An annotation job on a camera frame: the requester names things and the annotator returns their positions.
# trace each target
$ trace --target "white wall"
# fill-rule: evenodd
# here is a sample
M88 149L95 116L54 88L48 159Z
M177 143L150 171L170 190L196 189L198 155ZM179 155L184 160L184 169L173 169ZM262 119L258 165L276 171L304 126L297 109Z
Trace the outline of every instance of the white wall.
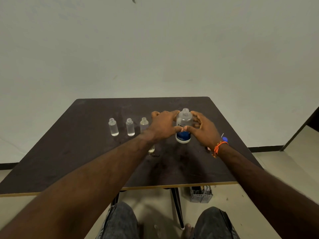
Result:
M319 0L0 0L0 162L93 97L209 96L247 146L283 145L319 105L318 18Z

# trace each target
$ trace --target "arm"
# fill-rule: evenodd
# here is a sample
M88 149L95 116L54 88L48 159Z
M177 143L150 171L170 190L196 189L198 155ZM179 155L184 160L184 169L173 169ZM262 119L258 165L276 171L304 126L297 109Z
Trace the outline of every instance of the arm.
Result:
M1 230L0 238L84 238L152 145L182 131L172 126L178 113L153 112L146 131L52 184Z
M200 128L186 126L184 129L214 151L220 142L215 125L203 114L191 113ZM218 156L281 238L319 238L319 205L227 144L219 147Z

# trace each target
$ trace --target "leg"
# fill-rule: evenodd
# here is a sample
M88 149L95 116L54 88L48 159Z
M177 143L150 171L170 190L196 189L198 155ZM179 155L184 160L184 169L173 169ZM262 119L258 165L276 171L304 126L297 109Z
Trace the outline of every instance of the leg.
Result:
M181 201L179 198L178 188L171 188L171 191L172 191L172 195L174 199L174 204L175 204L178 220L180 221L181 229L184 230L185 226L183 221L183 215L181 213Z
M118 192L115 198L112 200L111 206L115 205L119 201L119 195L120 195L120 192Z
M196 239L239 239L226 212L210 207L198 218L190 238Z
M112 206L96 239L139 239L138 221L132 208L120 202Z

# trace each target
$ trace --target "orange bracelet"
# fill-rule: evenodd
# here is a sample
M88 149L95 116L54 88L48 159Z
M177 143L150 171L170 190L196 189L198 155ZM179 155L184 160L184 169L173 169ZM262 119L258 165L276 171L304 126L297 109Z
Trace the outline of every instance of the orange bracelet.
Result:
M220 146L221 144L223 144L223 143L227 143L227 144L228 144L228 142L221 141L221 142L219 142L219 143L216 145L216 147L214 148L214 152L213 152L213 154L212 154L214 158L216 158L216 155L218 154L219 146Z

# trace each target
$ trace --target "hand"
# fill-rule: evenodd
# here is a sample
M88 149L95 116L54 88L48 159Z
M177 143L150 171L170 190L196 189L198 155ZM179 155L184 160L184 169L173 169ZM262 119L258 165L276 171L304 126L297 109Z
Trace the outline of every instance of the hand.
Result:
M154 142L158 142L162 139L169 138L177 132L183 132L184 129L181 126L173 126L173 120L176 118L180 111L173 112L152 112L152 124L148 130L154 133Z
M192 126L185 126L184 130L193 134L200 143L214 151L215 146L221 141L220 134L214 123L202 113L194 111L191 111L191 113L194 116L194 121L198 122L195 127L199 127L199 129Z

